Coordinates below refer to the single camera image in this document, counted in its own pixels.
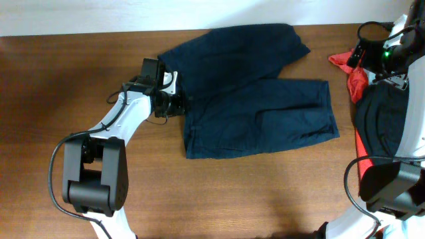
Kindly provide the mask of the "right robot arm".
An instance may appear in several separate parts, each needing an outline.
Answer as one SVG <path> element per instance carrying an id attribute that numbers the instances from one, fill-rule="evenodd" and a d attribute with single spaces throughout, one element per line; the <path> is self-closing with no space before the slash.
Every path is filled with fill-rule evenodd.
<path id="1" fill-rule="evenodd" d="M 411 218 L 424 219 L 424 2 L 384 23 L 382 40 L 360 37 L 347 55 L 356 104 L 359 193 L 314 238 L 372 238 Z"/>

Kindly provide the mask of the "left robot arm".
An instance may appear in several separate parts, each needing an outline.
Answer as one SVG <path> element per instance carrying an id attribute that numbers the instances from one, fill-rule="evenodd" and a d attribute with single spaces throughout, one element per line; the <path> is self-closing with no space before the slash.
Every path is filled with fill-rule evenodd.
<path id="1" fill-rule="evenodd" d="M 168 120 L 185 113 L 180 74 L 158 59 L 143 60 L 141 72 L 107 102 L 106 116 L 87 131 L 60 142 L 64 148 L 62 199 L 71 216 L 88 221 L 99 238 L 136 238 L 124 203 L 129 190 L 126 146 L 150 116 Z"/>

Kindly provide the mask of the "navy blue shorts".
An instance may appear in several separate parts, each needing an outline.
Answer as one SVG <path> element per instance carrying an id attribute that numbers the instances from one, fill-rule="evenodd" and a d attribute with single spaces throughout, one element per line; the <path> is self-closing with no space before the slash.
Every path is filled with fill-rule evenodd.
<path id="1" fill-rule="evenodd" d="M 159 55 L 185 94 L 188 159 L 275 153 L 339 137 L 324 80 L 281 79 L 309 53 L 291 25 L 213 29 Z"/>

